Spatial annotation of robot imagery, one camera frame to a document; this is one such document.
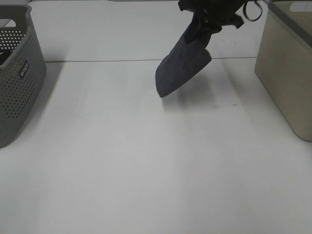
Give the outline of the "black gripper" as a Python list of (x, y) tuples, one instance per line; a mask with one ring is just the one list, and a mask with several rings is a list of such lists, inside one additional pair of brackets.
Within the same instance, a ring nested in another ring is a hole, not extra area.
[(222, 26), (241, 27), (244, 21), (236, 12), (246, 4), (246, 0), (180, 0), (181, 11), (193, 12), (190, 25), (185, 31), (188, 48), (205, 49), (213, 34), (219, 33)]

